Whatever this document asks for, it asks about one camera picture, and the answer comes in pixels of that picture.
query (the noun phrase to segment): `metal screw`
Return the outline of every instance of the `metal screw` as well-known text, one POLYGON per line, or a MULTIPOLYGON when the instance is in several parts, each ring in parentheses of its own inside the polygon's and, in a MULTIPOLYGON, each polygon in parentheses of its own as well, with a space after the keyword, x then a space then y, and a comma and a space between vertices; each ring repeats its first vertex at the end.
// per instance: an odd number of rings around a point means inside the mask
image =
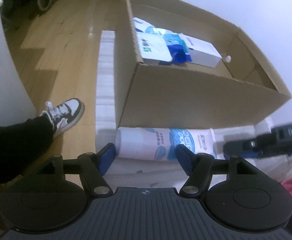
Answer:
POLYGON ((195 194, 198 192, 198 188, 195 186, 186 186, 183 188, 183 191, 188 194, 195 194))
POLYGON ((109 191, 110 191, 110 189, 108 187, 105 187, 105 186, 95 187, 95 189, 94 189, 94 192, 98 195, 107 194, 109 191))

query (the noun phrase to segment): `open cardboard box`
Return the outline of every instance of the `open cardboard box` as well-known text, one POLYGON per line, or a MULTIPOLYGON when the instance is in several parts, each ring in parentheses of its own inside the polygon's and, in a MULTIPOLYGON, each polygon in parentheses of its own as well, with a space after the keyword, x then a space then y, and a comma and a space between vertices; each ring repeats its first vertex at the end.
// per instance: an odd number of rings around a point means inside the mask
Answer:
POLYGON ((291 98, 272 64, 237 26, 180 0, 121 0, 114 49, 116 124, 224 128, 257 124, 291 98), (212 43, 216 68, 147 65, 132 18, 212 43))

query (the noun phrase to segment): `black pant leg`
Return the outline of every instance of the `black pant leg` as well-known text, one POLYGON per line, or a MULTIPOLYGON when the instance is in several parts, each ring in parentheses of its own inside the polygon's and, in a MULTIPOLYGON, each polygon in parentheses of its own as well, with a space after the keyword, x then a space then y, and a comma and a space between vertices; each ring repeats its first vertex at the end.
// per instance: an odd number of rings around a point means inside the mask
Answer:
POLYGON ((0 183, 18 176, 44 153, 51 145, 53 135, 52 125, 45 116, 0 127, 0 183))

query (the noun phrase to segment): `wooden floor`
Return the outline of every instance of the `wooden floor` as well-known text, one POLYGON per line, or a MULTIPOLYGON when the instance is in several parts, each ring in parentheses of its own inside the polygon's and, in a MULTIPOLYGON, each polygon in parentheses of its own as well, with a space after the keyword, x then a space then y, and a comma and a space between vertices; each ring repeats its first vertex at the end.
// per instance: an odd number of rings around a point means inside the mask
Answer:
POLYGON ((14 13, 6 34, 16 69, 37 113, 77 97, 85 113, 77 125, 57 137, 48 152, 76 158, 95 150, 97 60, 102 30, 114 30, 119 0, 56 0, 43 15, 32 7, 14 13))

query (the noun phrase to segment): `shoe sole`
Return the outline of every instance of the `shoe sole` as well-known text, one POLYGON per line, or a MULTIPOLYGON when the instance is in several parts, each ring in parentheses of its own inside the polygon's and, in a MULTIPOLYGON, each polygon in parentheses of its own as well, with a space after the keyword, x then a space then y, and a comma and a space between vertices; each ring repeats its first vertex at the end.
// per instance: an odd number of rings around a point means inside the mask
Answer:
POLYGON ((70 124, 65 125, 62 129, 60 129, 58 132, 56 132, 54 134, 54 138, 63 134, 64 132, 68 131, 71 127, 73 127, 76 123, 78 123, 79 120, 81 119, 81 117, 83 116, 84 111, 85 111, 85 104, 83 102, 81 102, 81 109, 80 109, 78 115, 76 116, 76 118, 73 119, 73 121, 70 124))

